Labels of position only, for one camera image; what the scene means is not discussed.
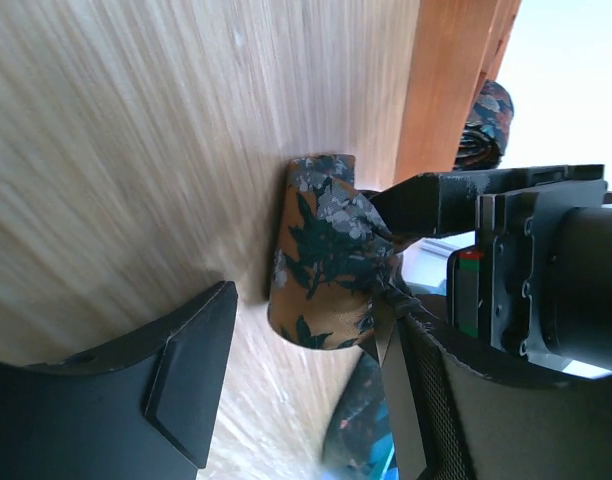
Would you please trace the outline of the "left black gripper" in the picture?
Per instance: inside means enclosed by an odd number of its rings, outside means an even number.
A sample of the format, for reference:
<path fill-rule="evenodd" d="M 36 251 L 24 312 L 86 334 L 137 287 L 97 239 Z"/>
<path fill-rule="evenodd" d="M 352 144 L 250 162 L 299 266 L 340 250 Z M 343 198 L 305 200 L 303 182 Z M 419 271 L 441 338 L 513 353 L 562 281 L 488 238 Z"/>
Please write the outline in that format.
<path fill-rule="evenodd" d="M 369 200 L 397 237 L 474 229 L 447 271 L 458 331 L 515 358 L 612 371 L 612 208 L 604 166 L 423 173 Z"/>

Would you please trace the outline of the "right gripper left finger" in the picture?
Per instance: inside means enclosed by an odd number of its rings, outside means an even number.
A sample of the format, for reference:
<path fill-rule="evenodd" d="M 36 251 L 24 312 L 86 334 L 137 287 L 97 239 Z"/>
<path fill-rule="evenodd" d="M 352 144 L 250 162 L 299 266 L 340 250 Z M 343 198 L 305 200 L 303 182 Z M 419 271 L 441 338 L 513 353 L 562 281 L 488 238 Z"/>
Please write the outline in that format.
<path fill-rule="evenodd" d="M 208 461 L 238 294 L 221 281 L 60 362 L 0 361 L 0 479 L 193 479 Z"/>

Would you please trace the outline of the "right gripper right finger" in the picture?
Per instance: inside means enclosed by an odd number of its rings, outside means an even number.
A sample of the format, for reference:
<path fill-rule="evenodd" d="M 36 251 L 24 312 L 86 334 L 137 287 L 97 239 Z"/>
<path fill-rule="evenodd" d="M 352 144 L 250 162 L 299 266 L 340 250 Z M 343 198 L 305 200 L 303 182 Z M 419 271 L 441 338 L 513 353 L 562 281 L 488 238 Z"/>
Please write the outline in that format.
<path fill-rule="evenodd" d="M 612 479 L 612 375 L 508 356 L 430 316 L 376 345 L 403 479 Z"/>

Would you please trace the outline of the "brown floral tie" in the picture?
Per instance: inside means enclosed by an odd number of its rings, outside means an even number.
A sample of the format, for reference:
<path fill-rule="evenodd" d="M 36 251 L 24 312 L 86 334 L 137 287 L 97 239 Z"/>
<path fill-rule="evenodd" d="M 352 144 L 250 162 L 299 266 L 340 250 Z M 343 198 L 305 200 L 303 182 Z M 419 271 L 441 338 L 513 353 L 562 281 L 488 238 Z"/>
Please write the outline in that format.
<path fill-rule="evenodd" d="M 411 242 L 391 232 L 371 195 L 354 183 L 352 155 L 288 164 L 268 321 L 307 349 L 360 345 L 377 324 L 422 308 L 402 278 L 402 253 Z"/>

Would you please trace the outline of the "rolled dark floral tie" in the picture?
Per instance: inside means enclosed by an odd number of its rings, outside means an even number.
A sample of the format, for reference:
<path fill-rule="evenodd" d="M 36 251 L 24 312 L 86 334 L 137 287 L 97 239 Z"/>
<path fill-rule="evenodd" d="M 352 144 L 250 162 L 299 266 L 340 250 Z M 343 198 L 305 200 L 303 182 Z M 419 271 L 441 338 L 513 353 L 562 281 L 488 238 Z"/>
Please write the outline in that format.
<path fill-rule="evenodd" d="M 499 167 L 505 154 L 514 106 L 508 91 L 486 80 L 466 120 L 454 171 L 490 170 Z"/>

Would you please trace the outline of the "orange compartment tray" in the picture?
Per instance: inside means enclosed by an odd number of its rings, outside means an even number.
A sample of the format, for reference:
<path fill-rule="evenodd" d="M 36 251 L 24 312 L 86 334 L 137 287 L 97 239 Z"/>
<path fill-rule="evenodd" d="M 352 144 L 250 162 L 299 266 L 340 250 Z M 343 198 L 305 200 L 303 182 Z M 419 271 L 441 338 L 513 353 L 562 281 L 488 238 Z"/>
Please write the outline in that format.
<path fill-rule="evenodd" d="M 420 3 L 394 181 L 452 169 L 466 120 L 494 80 L 520 0 Z"/>

